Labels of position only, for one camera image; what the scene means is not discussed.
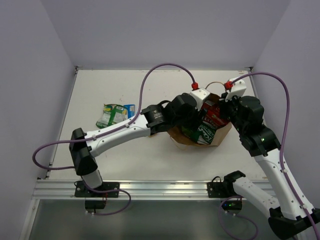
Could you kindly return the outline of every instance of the red cable connector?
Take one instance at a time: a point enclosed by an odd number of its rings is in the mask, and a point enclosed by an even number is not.
[[[225,90],[230,90],[233,86],[232,81],[227,81],[224,85]]]
[[[197,90],[199,88],[199,85],[198,85],[197,82],[195,82],[195,83],[191,84],[191,87],[192,87],[193,90]]]

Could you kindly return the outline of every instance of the green package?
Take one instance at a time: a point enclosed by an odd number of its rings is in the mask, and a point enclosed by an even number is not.
[[[118,104],[104,104],[103,115],[96,122],[96,126],[100,129],[120,123],[127,117],[128,110]]]
[[[190,130],[186,127],[181,127],[183,134],[189,137],[192,141],[198,144],[210,145],[215,137],[216,129],[209,125],[202,123],[196,131]]]

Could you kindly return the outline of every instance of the snack package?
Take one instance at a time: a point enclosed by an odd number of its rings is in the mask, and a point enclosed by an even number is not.
[[[126,104],[124,107],[127,109],[127,118],[131,118],[135,115],[135,105],[134,104]]]
[[[119,105],[119,104],[104,104],[103,115],[95,123],[95,125],[100,128],[106,128],[108,126],[120,123],[128,118],[135,115],[135,105]]]

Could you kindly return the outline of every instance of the metal extrusion frame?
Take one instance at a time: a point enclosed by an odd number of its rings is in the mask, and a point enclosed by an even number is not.
[[[83,200],[75,197],[74,182],[78,180],[38,180],[36,182],[33,200]],[[130,193],[132,200],[170,200],[170,201],[211,201],[220,198],[208,198],[207,182],[204,180],[117,180],[120,189]],[[254,181],[259,188],[274,196],[275,193],[267,180]],[[128,196],[120,192],[118,198],[108,200],[127,200]]]

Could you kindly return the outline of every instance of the black motor joint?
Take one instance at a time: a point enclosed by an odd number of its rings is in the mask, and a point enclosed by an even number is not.
[[[141,111],[148,121],[151,135],[166,132],[174,126],[192,122],[198,115],[197,102],[188,93],[176,96],[172,101],[162,101],[157,105],[150,105]]]

